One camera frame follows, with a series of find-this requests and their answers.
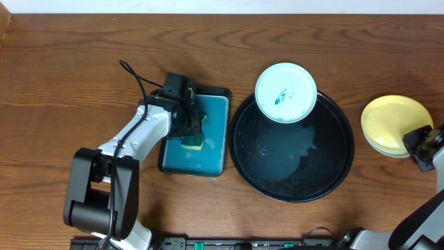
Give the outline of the light green plate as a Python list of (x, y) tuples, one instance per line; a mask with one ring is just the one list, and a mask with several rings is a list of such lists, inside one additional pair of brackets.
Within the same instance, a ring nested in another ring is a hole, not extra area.
[(373, 147), (376, 151), (384, 154), (385, 156), (389, 156), (392, 158), (406, 158), (409, 157), (409, 153), (407, 151), (391, 151), (389, 149), (385, 149), (381, 146), (378, 146), (375, 142), (373, 142), (367, 135), (364, 135), (367, 142), (371, 147)]
[(292, 124), (314, 109), (317, 86), (312, 75), (300, 65), (281, 62), (265, 69), (255, 86), (255, 101), (269, 119)]

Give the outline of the green and yellow sponge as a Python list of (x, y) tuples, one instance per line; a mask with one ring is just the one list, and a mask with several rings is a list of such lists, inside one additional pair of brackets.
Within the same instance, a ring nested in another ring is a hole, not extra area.
[(181, 139), (180, 146), (184, 149), (201, 151), (204, 145), (204, 135), (200, 132), (195, 135), (187, 135)]

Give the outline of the yellow plate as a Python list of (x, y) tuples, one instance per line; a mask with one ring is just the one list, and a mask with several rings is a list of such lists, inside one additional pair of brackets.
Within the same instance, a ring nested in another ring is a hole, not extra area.
[(391, 151), (407, 151), (402, 136), (426, 125), (433, 126), (428, 110), (416, 100), (401, 95), (378, 97), (361, 114), (364, 135)]

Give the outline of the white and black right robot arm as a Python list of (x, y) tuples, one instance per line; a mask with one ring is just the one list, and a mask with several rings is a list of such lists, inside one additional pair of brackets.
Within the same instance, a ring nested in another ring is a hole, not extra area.
[(443, 248), (443, 126), (424, 126), (402, 138), (422, 172), (436, 171), (437, 194), (401, 221), (391, 233), (356, 228), (345, 234), (337, 246), (343, 249), (442, 249)]

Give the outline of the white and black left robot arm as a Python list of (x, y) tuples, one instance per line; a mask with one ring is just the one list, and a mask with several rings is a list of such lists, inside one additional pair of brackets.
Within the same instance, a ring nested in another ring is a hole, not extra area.
[(139, 167), (162, 138), (200, 133), (202, 118), (195, 101), (140, 101), (135, 116), (110, 141), (74, 154), (64, 223), (99, 237), (98, 249), (148, 249), (152, 233), (137, 219)]

